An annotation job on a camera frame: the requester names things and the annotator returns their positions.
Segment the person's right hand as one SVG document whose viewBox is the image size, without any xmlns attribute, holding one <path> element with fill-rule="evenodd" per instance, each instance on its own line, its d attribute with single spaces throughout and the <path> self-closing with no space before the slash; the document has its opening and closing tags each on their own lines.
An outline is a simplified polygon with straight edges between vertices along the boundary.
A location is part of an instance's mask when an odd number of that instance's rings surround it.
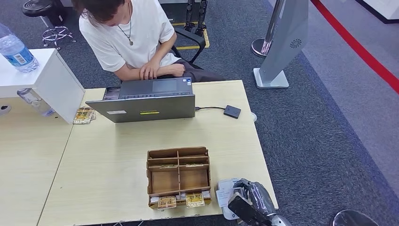
<svg viewBox="0 0 399 226">
<path fill-rule="evenodd" d="M 175 77 L 182 77 L 185 72 L 185 66 L 183 64 L 172 64 L 170 66 L 170 74 Z"/>
</svg>

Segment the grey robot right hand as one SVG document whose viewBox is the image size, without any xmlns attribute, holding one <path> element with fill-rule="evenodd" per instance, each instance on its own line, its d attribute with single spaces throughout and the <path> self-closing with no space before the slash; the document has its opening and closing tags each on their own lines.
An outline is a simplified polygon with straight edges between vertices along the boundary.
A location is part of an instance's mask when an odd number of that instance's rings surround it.
<svg viewBox="0 0 399 226">
<path fill-rule="evenodd" d="M 259 182 L 251 182 L 242 178 L 234 183 L 233 188 L 242 188 L 244 198 L 251 201 L 252 206 L 258 212 L 266 216 L 277 213 L 268 191 Z"/>
</svg>

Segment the person's left hand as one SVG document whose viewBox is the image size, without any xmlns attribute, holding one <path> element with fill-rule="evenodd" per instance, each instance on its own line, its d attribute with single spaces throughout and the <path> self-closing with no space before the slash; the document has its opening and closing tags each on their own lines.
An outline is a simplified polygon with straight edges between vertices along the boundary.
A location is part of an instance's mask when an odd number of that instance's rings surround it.
<svg viewBox="0 0 399 226">
<path fill-rule="evenodd" d="M 144 64 L 139 70 L 139 77 L 141 80 L 156 79 L 158 69 L 160 67 L 160 61 L 157 59 L 152 59 L 146 64 Z"/>
</svg>

